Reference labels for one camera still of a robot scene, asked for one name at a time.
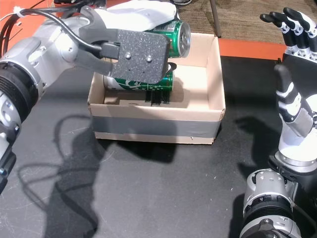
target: green soda can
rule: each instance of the green soda can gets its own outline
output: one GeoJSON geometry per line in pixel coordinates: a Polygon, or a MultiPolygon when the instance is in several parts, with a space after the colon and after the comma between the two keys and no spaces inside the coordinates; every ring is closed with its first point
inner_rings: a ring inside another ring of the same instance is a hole
{"type": "Polygon", "coordinates": [[[141,83],[121,78],[104,77],[104,86],[110,90],[129,90],[129,91],[169,91],[173,90],[173,71],[166,73],[165,77],[156,84],[141,83]]]}
{"type": "Polygon", "coordinates": [[[150,32],[162,34],[170,39],[168,56],[179,58],[188,56],[190,49],[190,26],[183,21],[170,21],[157,26],[150,32]]]}

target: tape strip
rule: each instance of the tape strip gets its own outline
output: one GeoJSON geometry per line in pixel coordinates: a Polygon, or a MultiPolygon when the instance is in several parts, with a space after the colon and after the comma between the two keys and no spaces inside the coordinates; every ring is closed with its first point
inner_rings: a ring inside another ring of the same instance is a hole
{"type": "Polygon", "coordinates": [[[220,121],[110,118],[93,116],[95,132],[214,138],[220,121]]]}

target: black tabletop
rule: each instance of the black tabletop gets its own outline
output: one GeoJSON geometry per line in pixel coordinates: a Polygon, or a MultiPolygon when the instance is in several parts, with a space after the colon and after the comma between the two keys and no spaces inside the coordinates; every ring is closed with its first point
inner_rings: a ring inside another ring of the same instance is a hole
{"type": "Polygon", "coordinates": [[[97,141],[92,74],[63,74],[13,148],[0,197],[6,238],[235,238],[245,181],[278,146],[274,62],[222,57],[226,113],[215,143],[97,141]]]}

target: cardboard box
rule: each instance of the cardboard box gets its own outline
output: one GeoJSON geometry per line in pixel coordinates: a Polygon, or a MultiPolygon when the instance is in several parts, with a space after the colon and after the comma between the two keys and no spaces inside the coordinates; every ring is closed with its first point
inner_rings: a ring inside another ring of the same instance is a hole
{"type": "Polygon", "coordinates": [[[95,74],[88,106],[98,139],[212,144],[225,112],[218,38],[192,33],[177,64],[170,104],[151,106],[145,92],[109,91],[95,74]]]}

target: wire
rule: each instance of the wire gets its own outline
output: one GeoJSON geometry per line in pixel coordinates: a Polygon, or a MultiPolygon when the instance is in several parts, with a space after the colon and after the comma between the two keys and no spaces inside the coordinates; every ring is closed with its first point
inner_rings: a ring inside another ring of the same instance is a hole
{"type": "Polygon", "coordinates": [[[12,20],[14,19],[14,16],[15,17],[18,17],[16,14],[12,15],[9,20],[7,20],[1,30],[1,33],[0,33],[0,57],[1,57],[1,53],[2,53],[2,43],[3,43],[3,37],[5,35],[5,32],[7,31],[8,27],[12,24],[12,20]]]}
{"type": "MultiPolygon", "coordinates": [[[[45,0],[39,1],[38,3],[31,6],[31,8],[36,7],[37,5],[41,4],[44,1],[45,0]]],[[[5,25],[3,26],[1,33],[0,33],[0,57],[6,53],[6,51],[8,49],[8,45],[9,45],[11,30],[12,30],[14,24],[16,23],[16,21],[19,19],[19,17],[15,13],[10,13],[10,14],[4,16],[0,21],[2,21],[3,19],[5,19],[6,17],[8,17],[10,15],[11,15],[11,17],[5,23],[5,25]],[[4,40],[3,53],[2,53],[2,43],[3,43],[4,34],[5,34],[5,40],[4,40]]]]}
{"type": "Polygon", "coordinates": [[[6,19],[8,16],[11,16],[11,15],[14,15],[14,14],[15,14],[14,12],[9,13],[9,14],[5,15],[4,17],[2,17],[2,18],[0,19],[0,21],[2,21],[2,20],[4,20],[4,19],[6,19]]]}
{"type": "Polygon", "coordinates": [[[79,38],[63,21],[61,21],[59,18],[57,18],[56,16],[52,14],[49,14],[47,12],[44,12],[38,9],[24,9],[24,10],[21,10],[20,13],[22,15],[38,14],[38,15],[45,16],[48,19],[60,25],[61,28],[69,35],[70,38],[72,38],[74,41],[82,45],[87,50],[90,50],[92,52],[100,52],[102,49],[101,46],[89,44],[85,42],[84,40],[82,40],[81,38],[79,38]]]}
{"type": "Polygon", "coordinates": [[[18,19],[19,19],[19,17],[16,14],[12,15],[9,18],[9,26],[8,26],[8,28],[6,30],[5,39],[4,39],[3,54],[5,54],[7,52],[7,50],[8,50],[11,30],[14,27],[14,24],[16,23],[16,21],[18,19]]]}
{"type": "Polygon", "coordinates": [[[41,4],[41,3],[44,2],[44,1],[46,1],[46,0],[41,0],[41,1],[39,1],[38,3],[34,4],[33,6],[31,6],[30,8],[35,8],[37,5],[41,4]]]}
{"type": "MultiPolygon", "coordinates": [[[[37,14],[37,15],[42,15],[47,17],[48,19],[56,22],[57,24],[59,24],[61,26],[61,28],[76,42],[78,42],[78,44],[82,45],[84,48],[86,48],[87,50],[90,50],[92,52],[99,52],[101,51],[101,47],[97,46],[97,45],[92,45],[89,44],[87,42],[85,42],[84,40],[82,40],[81,38],[79,38],[63,21],[61,21],[60,19],[58,19],[57,17],[55,17],[54,15],[50,14],[49,12],[65,12],[65,11],[70,11],[72,9],[74,9],[75,7],[80,8],[84,5],[87,4],[88,1],[81,1],[78,2],[72,6],[67,6],[67,7],[51,7],[51,8],[37,8],[37,9],[23,9],[20,11],[20,13],[22,15],[33,15],[33,14],[37,14]]],[[[3,27],[1,33],[0,33],[0,57],[1,57],[1,50],[2,50],[2,42],[3,42],[3,35],[5,34],[6,31],[6,35],[5,35],[5,40],[4,40],[4,46],[3,46],[3,54],[6,53],[7,48],[8,48],[8,43],[9,43],[9,38],[10,38],[10,33],[11,30],[14,26],[14,24],[16,23],[16,21],[19,19],[19,17],[14,14],[12,15],[9,20],[6,22],[5,26],[3,27]]]]}

